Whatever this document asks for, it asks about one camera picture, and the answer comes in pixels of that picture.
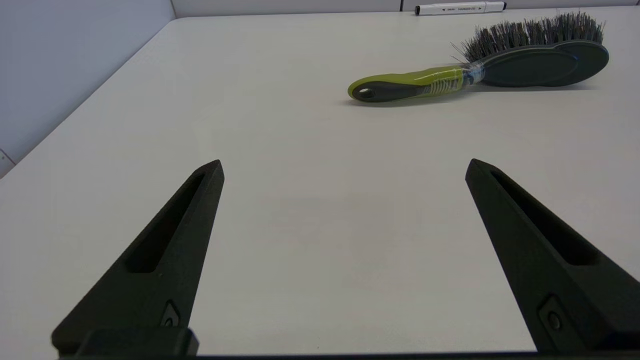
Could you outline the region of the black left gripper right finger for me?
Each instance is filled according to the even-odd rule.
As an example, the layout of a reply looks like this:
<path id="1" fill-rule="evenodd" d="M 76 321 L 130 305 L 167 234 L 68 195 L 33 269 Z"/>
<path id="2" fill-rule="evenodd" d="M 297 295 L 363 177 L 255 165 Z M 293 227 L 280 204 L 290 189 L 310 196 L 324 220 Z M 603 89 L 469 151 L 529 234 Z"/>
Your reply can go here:
<path id="1" fill-rule="evenodd" d="M 465 181 L 540 352 L 637 352 L 640 285 L 501 169 Z"/>

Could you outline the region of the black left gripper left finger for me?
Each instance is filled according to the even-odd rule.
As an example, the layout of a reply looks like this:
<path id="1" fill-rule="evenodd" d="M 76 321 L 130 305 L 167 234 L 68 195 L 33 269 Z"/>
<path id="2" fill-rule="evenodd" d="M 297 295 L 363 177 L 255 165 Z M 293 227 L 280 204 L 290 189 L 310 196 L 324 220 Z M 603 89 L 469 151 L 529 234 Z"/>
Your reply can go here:
<path id="1" fill-rule="evenodd" d="M 189 323 L 225 176 L 192 173 L 53 330 L 61 357 L 186 357 Z"/>

